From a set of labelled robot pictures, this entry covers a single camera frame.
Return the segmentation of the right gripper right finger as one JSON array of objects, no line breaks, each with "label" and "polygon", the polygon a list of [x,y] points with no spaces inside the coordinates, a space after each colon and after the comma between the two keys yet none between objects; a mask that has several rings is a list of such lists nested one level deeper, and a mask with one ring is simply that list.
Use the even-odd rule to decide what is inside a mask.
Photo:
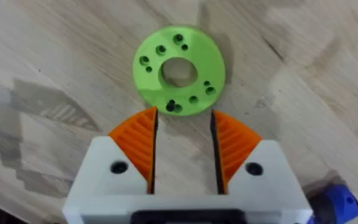
[{"label": "right gripper right finger", "polygon": [[250,127],[218,110],[211,113],[210,130],[219,195],[303,196],[278,142],[263,139]]}]

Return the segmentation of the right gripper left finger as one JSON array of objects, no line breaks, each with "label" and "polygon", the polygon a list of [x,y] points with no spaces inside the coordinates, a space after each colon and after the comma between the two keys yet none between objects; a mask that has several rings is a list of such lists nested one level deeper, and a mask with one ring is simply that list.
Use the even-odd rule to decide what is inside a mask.
[{"label": "right gripper left finger", "polygon": [[93,138],[68,195],[153,194],[157,128],[158,110],[153,107]]}]

